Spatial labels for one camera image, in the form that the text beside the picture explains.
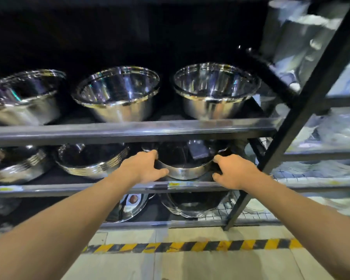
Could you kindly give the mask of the person's right hand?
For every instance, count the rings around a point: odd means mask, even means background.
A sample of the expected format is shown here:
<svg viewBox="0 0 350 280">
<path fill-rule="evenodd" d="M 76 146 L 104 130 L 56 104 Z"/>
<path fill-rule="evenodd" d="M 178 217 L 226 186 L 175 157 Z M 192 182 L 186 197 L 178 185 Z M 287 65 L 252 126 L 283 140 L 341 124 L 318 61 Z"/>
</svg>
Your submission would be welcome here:
<svg viewBox="0 0 350 280">
<path fill-rule="evenodd" d="M 254 163 L 239 155 L 215 155 L 213 161 L 218 164 L 221 174 L 225 176 L 225 184 L 220 186 L 231 190 L 249 190 L 266 176 Z"/>
</svg>

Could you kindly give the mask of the person's left hand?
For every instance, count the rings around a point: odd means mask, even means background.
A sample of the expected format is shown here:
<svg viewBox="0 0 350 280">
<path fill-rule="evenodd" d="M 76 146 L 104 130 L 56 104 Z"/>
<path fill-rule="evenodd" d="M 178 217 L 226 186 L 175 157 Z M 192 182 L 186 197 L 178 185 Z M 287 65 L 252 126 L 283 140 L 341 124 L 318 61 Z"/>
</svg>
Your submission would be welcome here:
<svg viewBox="0 0 350 280">
<path fill-rule="evenodd" d="M 120 178 L 127 179 L 132 186 L 154 182 L 157 179 L 152 179 L 152 170 L 156 169 L 154 164 L 157 159 L 157 150 L 141 151 L 124 160 L 116 172 Z"/>
</svg>

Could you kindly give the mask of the shallow steel bowl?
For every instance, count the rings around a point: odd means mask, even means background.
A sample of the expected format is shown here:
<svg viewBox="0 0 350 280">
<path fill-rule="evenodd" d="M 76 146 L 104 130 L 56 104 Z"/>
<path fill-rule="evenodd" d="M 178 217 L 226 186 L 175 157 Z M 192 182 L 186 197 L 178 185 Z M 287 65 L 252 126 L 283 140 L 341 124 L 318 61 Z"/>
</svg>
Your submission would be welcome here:
<svg viewBox="0 0 350 280">
<path fill-rule="evenodd" d="M 174 142 L 145 142 L 145 152 L 156 150 L 156 169 L 168 169 L 170 178 L 178 180 L 197 179 L 210 170 L 215 155 L 226 154 L 230 148 L 228 140 L 188 140 Z"/>
</svg>

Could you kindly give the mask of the person's left forearm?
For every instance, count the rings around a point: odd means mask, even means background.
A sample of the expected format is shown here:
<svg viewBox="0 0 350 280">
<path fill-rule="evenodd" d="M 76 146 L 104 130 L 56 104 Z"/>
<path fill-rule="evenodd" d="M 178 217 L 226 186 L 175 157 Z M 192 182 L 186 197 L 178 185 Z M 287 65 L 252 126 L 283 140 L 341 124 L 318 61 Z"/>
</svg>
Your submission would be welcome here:
<svg viewBox="0 0 350 280">
<path fill-rule="evenodd" d="M 0 235 L 0 280 L 61 280 L 100 225 L 137 183 L 116 170 Z"/>
</svg>

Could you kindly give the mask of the person's right forearm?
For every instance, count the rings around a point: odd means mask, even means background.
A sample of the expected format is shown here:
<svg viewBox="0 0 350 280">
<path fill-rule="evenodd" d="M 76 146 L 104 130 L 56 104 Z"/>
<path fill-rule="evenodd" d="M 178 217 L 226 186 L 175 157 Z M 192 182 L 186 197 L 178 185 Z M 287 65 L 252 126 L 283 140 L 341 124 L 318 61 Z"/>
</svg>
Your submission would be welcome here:
<svg viewBox="0 0 350 280">
<path fill-rule="evenodd" d="M 350 280 L 350 217 L 258 172 L 241 188 L 259 200 L 336 279 Z"/>
</svg>

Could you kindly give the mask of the scalloped steel bowl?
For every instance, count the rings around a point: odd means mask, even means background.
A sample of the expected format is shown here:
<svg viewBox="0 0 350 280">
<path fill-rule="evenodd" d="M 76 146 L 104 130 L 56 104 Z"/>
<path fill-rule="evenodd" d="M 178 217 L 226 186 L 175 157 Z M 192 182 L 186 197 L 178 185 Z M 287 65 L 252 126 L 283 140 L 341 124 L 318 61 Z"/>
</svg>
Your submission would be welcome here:
<svg viewBox="0 0 350 280">
<path fill-rule="evenodd" d="M 203 218 L 228 201 L 230 191 L 161 193 L 159 199 L 174 215 L 184 218 Z"/>
</svg>

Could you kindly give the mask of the steel plate with paper label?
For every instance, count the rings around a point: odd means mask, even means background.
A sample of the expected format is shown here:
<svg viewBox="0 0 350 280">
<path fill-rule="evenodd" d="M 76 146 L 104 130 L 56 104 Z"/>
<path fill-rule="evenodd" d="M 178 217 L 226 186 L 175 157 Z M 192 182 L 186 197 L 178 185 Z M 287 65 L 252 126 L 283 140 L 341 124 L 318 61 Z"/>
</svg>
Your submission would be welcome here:
<svg viewBox="0 0 350 280">
<path fill-rule="evenodd" d="M 156 194 L 126 194 L 109 213 L 104 222 L 126 222 L 138 215 Z"/>
</svg>

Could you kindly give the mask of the black metal shelf rack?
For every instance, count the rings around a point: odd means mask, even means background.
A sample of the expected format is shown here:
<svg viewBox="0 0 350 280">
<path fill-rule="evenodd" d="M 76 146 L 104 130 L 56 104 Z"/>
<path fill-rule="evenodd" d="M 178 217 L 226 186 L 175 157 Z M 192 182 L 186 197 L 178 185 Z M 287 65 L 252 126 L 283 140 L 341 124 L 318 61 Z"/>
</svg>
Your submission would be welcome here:
<svg viewBox="0 0 350 280">
<path fill-rule="evenodd" d="M 228 140 L 229 155 L 252 148 L 258 169 L 270 172 L 282 161 L 309 117 L 325 99 L 350 91 L 350 10 L 300 94 L 269 67 L 259 53 L 270 0 L 0 0 L 0 79 L 22 71 L 55 69 L 66 73 L 65 111 L 41 126 L 0 124 L 0 147 L 33 145 L 47 151 L 52 168 L 24 184 L 22 192 L 0 192 L 0 199 L 67 197 L 101 179 L 68 174 L 55 162 L 54 150 L 64 144 L 126 143 L 127 157 L 145 142 Z M 311 0 L 309 13 L 335 0 Z M 198 120 L 185 114 L 171 77 L 182 67 L 206 62 L 237 66 L 262 80 L 257 93 L 229 119 Z M 141 122 L 99 121 L 71 94 L 89 75 L 115 66 L 138 66 L 160 76 L 153 113 Z M 156 195 L 132 219 L 105 222 L 103 228 L 134 226 L 232 227 L 251 195 L 239 193 L 230 214 L 221 221 L 198 221 L 174 215 L 161 193 L 219 192 L 213 163 L 197 179 L 166 176 L 137 184 L 130 194 Z M 179 181 L 181 187 L 168 188 Z"/>
</svg>

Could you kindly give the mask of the deep steel mixing bowl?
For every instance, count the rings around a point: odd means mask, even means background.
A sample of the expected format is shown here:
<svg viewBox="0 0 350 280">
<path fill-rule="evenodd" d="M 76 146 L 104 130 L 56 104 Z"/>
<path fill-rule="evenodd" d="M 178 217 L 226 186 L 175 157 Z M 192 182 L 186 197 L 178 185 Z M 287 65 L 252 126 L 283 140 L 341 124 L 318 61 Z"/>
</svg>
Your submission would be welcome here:
<svg viewBox="0 0 350 280">
<path fill-rule="evenodd" d="M 182 98 L 185 114 L 205 121 L 234 117 L 262 80 L 237 66 L 206 62 L 177 70 L 171 84 Z"/>
<path fill-rule="evenodd" d="M 0 124 L 41 126 L 65 111 L 65 72 L 38 69 L 0 79 Z"/>
<path fill-rule="evenodd" d="M 138 66 L 115 66 L 89 75 L 71 96 L 101 122 L 141 122 L 153 113 L 160 76 Z"/>
</svg>

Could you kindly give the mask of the yellow black hazard tape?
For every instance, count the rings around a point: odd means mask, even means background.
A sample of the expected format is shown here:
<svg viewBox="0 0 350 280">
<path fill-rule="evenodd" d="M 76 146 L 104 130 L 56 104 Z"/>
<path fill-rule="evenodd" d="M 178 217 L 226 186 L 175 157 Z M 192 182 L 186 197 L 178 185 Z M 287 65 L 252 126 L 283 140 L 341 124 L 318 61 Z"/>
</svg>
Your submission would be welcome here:
<svg viewBox="0 0 350 280">
<path fill-rule="evenodd" d="M 250 251 L 302 248 L 303 246 L 297 239 L 252 239 L 88 245 L 83 249 L 82 254 L 155 254 L 178 252 L 227 252 L 240 250 Z"/>
</svg>

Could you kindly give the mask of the stacked ribbed steel bowls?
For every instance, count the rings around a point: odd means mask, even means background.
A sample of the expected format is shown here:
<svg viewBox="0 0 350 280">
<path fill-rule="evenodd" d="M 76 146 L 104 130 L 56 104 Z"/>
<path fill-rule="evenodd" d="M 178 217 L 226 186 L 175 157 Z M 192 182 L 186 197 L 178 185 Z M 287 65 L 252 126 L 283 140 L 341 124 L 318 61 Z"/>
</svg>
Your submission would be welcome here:
<svg viewBox="0 0 350 280">
<path fill-rule="evenodd" d="M 126 143 L 78 143 L 57 147 L 53 156 L 56 164 L 68 174 L 102 179 L 119 168 L 129 151 L 130 147 Z"/>
<path fill-rule="evenodd" d="M 43 148 L 33 145 L 0 147 L 0 186 L 30 182 L 52 166 L 53 161 Z"/>
</svg>

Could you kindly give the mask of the grey metal side shelf rack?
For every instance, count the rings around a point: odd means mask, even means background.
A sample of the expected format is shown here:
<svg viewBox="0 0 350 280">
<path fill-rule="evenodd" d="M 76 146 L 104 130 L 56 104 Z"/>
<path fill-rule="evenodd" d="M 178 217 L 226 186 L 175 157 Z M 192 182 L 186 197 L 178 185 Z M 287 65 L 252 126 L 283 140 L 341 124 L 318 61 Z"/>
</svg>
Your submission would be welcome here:
<svg viewBox="0 0 350 280">
<path fill-rule="evenodd" d="M 350 107 L 350 96 L 325 99 L 317 116 Z M 273 177 L 306 197 L 350 216 L 350 149 L 284 152 Z"/>
</svg>

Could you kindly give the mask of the plastic-wrapped kitchenware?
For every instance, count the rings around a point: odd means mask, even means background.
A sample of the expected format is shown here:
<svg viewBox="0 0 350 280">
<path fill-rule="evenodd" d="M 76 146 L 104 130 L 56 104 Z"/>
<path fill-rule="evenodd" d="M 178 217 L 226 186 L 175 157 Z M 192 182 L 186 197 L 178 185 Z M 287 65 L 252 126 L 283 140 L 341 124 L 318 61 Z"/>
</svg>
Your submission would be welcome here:
<svg viewBox="0 0 350 280">
<path fill-rule="evenodd" d="M 350 149 L 350 107 L 312 114 L 286 152 Z"/>
</svg>

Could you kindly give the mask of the plastic-wrapped steel containers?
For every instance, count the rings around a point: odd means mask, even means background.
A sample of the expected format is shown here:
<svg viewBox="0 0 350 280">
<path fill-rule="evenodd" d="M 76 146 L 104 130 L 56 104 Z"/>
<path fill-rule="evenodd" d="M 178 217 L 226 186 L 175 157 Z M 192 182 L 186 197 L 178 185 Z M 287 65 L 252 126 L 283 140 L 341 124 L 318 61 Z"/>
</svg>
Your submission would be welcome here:
<svg viewBox="0 0 350 280">
<path fill-rule="evenodd" d="M 270 69 L 297 94 L 350 10 L 344 0 L 321 4 L 313 14 L 310 5 L 311 0 L 270 0 L 259 48 Z"/>
</svg>

